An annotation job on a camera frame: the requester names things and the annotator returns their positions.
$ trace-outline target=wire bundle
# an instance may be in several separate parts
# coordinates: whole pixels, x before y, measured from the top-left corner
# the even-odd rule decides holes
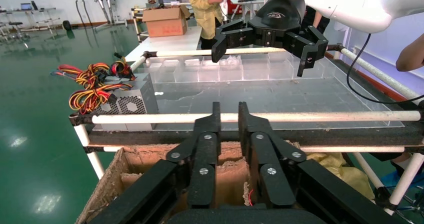
[[[75,66],[63,64],[50,74],[70,78],[84,87],[84,90],[77,90],[70,95],[69,107],[72,110],[79,111],[81,114],[87,114],[107,101],[116,102],[117,98],[110,93],[111,91],[116,89],[128,91],[133,87],[124,83],[104,84],[107,76],[135,80],[136,77],[127,65],[125,58],[119,57],[122,60],[115,61],[111,67],[99,62],[90,64],[87,70],[81,70]]]
[[[63,64],[51,74],[70,78],[82,85],[84,89],[90,90],[103,85],[108,70],[109,66],[102,62],[88,65],[87,70],[81,70],[75,66]]]
[[[106,84],[98,88],[89,90],[77,90],[69,98],[69,107],[72,110],[79,111],[81,114],[86,114],[97,109],[101,104],[106,103],[111,97],[109,91],[116,89],[128,91],[132,88],[131,85],[118,83]]]

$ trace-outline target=cardboard box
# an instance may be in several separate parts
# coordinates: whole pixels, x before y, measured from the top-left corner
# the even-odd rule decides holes
[[[113,158],[104,176],[75,223],[89,222],[115,197],[121,195],[139,177],[177,144],[139,145],[121,148]],[[216,167],[215,206],[249,206],[249,167],[242,157],[239,142],[222,142],[221,155]],[[187,195],[183,195],[170,215],[187,209]]]
[[[184,35],[190,12],[185,5],[143,11],[143,22],[147,25],[149,37]]]

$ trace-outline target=yellow cloth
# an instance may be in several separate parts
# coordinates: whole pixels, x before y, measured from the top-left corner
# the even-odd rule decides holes
[[[200,36],[204,39],[213,39],[215,36],[215,17],[221,23],[223,16],[219,3],[209,4],[208,0],[189,0],[193,7],[194,17],[198,26],[201,26]]]
[[[370,200],[374,199],[374,193],[368,182],[368,176],[356,167],[342,166],[346,164],[346,161],[340,152],[307,153],[307,159],[317,161],[366,198]]]

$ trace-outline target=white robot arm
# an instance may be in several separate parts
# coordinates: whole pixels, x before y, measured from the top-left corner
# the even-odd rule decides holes
[[[305,0],[324,17],[365,33],[382,32],[392,20],[424,12],[424,0]]]

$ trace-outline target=yellow shirt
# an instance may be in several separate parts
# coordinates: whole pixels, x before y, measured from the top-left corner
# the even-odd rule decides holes
[[[200,36],[204,39],[213,39],[215,36],[215,17],[223,21],[219,3],[209,4],[208,0],[189,0],[193,7],[194,17],[198,26],[201,26]]]

